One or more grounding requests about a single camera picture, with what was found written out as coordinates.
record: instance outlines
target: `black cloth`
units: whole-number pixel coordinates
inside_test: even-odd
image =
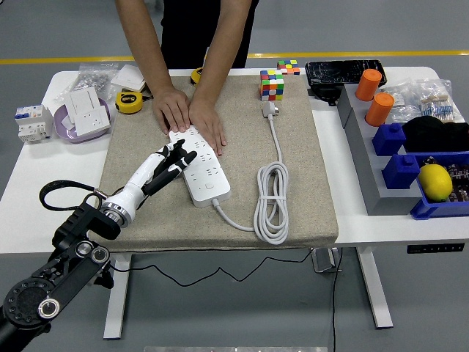
[[[253,0],[246,19],[243,39],[232,68],[244,68],[251,41]],[[196,69],[204,64],[220,16],[220,0],[164,0],[161,51],[168,68]]]
[[[433,116],[416,117],[402,126],[410,153],[464,152],[469,150],[469,125],[443,123]]]

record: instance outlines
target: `human hand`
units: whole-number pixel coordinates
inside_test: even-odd
[[[203,99],[193,99],[189,105],[189,118],[217,155],[222,155],[226,138],[215,106]]]
[[[159,89],[153,93],[153,111],[164,134],[169,130],[185,132],[190,127],[189,99],[174,87]]]

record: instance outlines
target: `tape measure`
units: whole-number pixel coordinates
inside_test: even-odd
[[[200,67],[194,71],[192,71],[192,74],[191,74],[191,83],[196,86],[199,81],[200,81],[200,76],[202,76],[202,70],[203,70],[203,67]]]
[[[153,99],[144,97],[140,92],[121,92],[116,96],[116,109],[123,114],[135,114],[144,107],[144,101]]]

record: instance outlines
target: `robotic arm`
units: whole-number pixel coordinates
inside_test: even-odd
[[[56,230],[55,250],[48,263],[7,294],[0,308],[0,351],[22,351],[35,337],[49,332],[51,321],[88,282],[113,287],[109,250],[89,240],[87,233],[92,230],[105,239],[116,239],[120,229],[132,223],[144,200],[173,181],[196,157],[195,151],[187,153],[182,148],[183,143],[169,143],[150,155],[122,191],[110,197],[72,181],[44,186],[40,201],[47,209],[74,211]],[[50,191],[70,186],[92,193],[73,208],[55,208],[45,202]],[[98,197],[98,208],[86,203],[90,196]]]

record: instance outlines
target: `plastic bag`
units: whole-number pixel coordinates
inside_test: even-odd
[[[117,88],[111,84],[111,80],[119,72],[119,64],[117,63],[101,63],[101,64],[80,64],[78,77],[61,92],[55,100],[59,103],[64,102],[64,96],[80,89],[94,87],[97,97],[107,102],[111,101],[117,93]]]
[[[420,104],[414,91],[415,86],[410,79],[402,81],[392,87],[383,87],[382,92],[394,97],[394,105],[389,112],[393,122],[406,123],[421,116]]]
[[[433,116],[443,122],[454,121],[451,82],[445,79],[415,81],[422,116]]]
[[[463,119],[454,108],[449,80],[407,79],[381,90],[394,96],[395,103],[389,113],[393,122],[406,123],[419,116],[433,116],[442,122]]]

